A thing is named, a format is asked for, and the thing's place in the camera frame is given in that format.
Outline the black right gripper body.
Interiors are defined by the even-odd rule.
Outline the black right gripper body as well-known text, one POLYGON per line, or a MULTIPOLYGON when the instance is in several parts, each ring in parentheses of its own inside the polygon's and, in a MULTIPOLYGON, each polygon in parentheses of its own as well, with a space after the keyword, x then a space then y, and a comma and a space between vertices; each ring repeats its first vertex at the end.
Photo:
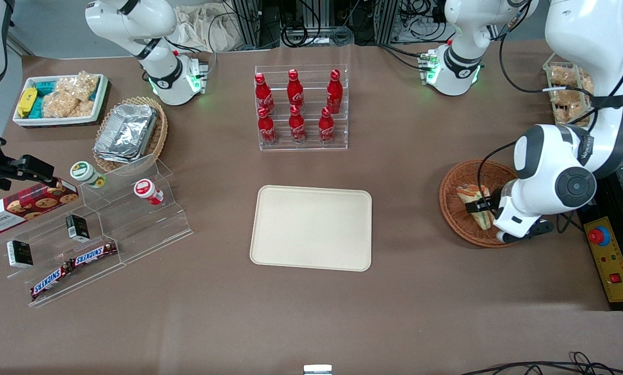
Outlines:
POLYGON ((56 187, 54 166, 30 155, 13 159, 0 154, 0 190, 9 191, 13 180, 37 181, 56 187))

